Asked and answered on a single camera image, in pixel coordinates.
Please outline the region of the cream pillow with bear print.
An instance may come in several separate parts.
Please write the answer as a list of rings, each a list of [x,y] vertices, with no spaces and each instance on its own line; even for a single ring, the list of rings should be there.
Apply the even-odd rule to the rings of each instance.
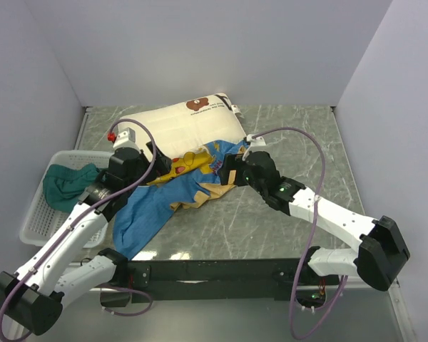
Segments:
[[[143,150],[148,159],[152,152],[146,147],[150,138],[134,121],[147,128],[156,146],[169,158],[196,150],[215,140],[236,144],[246,133],[237,114],[239,108],[224,93],[207,95],[164,108],[134,113],[123,117],[118,133],[131,128],[136,132],[137,150]]]

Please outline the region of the blue and yellow pillowcase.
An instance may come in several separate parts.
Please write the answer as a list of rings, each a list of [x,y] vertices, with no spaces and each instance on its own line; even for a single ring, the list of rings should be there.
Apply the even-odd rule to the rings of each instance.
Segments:
[[[222,185],[219,171],[227,154],[245,152],[247,145],[215,140],[172,159],[169,174],[137,187],[113,226],[116,251],[132,259],[182,207],[199,208],[235,186]]]

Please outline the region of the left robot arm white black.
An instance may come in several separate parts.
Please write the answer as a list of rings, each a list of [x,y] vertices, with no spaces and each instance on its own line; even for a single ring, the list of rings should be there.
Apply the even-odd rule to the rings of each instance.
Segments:
[[[148,160],[142,150],[118,147],[108,167],[79,197],[55,235],[17,271],[0,273],[0,317],[8,316],[40,336],[71,302],[97,286],[128,283],[128,259],[106,248],[75,271],[65,270],[86,242],[104,228],[139,185],[171,170],[171,160],[153,142]]]

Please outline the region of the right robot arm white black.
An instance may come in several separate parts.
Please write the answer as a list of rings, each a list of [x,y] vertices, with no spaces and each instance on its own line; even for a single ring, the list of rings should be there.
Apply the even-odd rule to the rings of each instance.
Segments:
[[[378,291],[387,291],[410,258],[397,223],[352,212],[283,177],[264,151],[227,154],[218,172],[222,185],[249,186],[272,209],[316,224],[347,245],[345,249],[312,247],[299,266],[306,284],[323,276],[358,276]]]

